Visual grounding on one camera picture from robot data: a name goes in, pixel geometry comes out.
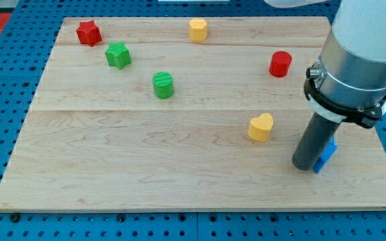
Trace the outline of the black flange mount ring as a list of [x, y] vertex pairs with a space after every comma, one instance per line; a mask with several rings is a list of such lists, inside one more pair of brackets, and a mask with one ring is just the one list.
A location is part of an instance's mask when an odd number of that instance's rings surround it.
[[[325, 83], [336, 83], [336, 86], [325, 88]], [[348, 104], [356, 104], [369, 95], [367, 90], [351, 91], [349, 88], [339, 84], [337, 79], [326, 71], [320, 58], [306, 70], [304, 94], [316, 114], [338, 124], [355, 123], [365, 129], [373, 128], [386, 113], [386, 91], [370, 106], [351, 107]]]

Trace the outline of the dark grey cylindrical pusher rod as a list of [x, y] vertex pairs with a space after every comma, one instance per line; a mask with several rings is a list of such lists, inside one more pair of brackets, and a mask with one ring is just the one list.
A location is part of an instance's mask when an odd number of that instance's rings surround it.
[[292, 156], [294, 166], [302, 171], [311, 170], [339, 126], [340, 123], [314, 113]]

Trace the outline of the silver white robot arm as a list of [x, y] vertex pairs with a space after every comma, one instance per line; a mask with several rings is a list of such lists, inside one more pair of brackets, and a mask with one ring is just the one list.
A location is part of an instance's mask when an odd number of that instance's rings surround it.
[[341, 123], [369, 129], [386, 113], [386, 0], [342, 0], [304, 94], [314, 114], [292, 163], [310, 170]]

